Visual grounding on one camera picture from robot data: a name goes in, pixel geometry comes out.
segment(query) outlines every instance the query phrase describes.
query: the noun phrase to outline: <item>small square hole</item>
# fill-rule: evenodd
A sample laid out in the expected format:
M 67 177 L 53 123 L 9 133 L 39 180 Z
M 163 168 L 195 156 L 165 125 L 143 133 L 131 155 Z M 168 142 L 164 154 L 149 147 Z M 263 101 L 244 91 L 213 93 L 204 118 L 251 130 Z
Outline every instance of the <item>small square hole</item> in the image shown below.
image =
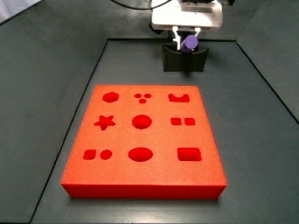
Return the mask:
M 184 124 L 188 126 L 195 125 L 195 119 L 193 118 L 184 118 Z
M 97 154 L 96 150 L 85 150 L 83 159 L 92 160 L 96 157 L 96 154 Z
M 177 148 L 177 158 L 180 161 L 201 161 L 199 148 Z
M 172 125 L 183 125 L 181 118 L 173 117 L 171 120 L 172 120 Z

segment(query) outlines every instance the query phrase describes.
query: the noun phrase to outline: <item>shape sorter board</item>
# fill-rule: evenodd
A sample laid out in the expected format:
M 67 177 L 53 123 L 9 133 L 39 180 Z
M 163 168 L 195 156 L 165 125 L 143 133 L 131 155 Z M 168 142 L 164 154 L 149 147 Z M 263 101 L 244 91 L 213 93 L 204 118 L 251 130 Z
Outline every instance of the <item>shape sorter board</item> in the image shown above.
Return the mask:
M 60 180 L 72 198 L 215 200 L 227 186 L 192 86 L 96 86 Z

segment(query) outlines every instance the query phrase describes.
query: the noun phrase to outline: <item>black cable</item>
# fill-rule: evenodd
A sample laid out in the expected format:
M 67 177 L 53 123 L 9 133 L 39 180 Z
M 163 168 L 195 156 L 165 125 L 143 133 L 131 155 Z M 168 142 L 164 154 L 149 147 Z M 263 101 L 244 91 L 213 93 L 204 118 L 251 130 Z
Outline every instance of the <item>black cable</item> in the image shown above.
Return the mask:
M 131 10 L 135 10 L 135 11 L 149 11 L 149 10 L 153 10 L 153 9 L 161 7 L 163 5 L 168 4 L 172 0 L 167 0 L 164 3 L 157 4 L 155 7 L 148 7 L 148 8 L 136 8 L 133 6 L 129 6 L 129 5 L 125 5 L 125 4 L 120 3 L 120 2 L 117 2 L 116 0 L 109 0 L 109 1 L 112 3 L 115 3 L 115 4 L 117 4 L 117 5 L 128 8 L 128 9 L 131 9 Z

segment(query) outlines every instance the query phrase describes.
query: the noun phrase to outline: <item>white robot part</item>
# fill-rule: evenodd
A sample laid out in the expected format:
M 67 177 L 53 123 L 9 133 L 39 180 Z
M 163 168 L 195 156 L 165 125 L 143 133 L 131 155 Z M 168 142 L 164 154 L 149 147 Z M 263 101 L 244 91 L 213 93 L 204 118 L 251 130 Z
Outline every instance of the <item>white robot part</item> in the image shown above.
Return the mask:
M 152 0 L 152 7 L 164 0 Z M 195 28 L 207 31 L 209 28 L 220 28 L 223 22 L 221 4 L 181 3 L 172 0 L 164 6 L 153 9 L 152 27 L 156 30 L 172 30 L 177 26 L 179 31 L 195 32 Z

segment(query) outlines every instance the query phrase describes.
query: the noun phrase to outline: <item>purple shape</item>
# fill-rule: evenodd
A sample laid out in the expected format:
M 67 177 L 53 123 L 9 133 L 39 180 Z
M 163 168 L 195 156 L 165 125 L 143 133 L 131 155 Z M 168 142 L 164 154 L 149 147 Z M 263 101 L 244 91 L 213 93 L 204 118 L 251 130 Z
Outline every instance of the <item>purple shape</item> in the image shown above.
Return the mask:
M 181 42 L 181 52 L 188 53 L 199 45 L 199 40 L 193 35 L 189 35 Z

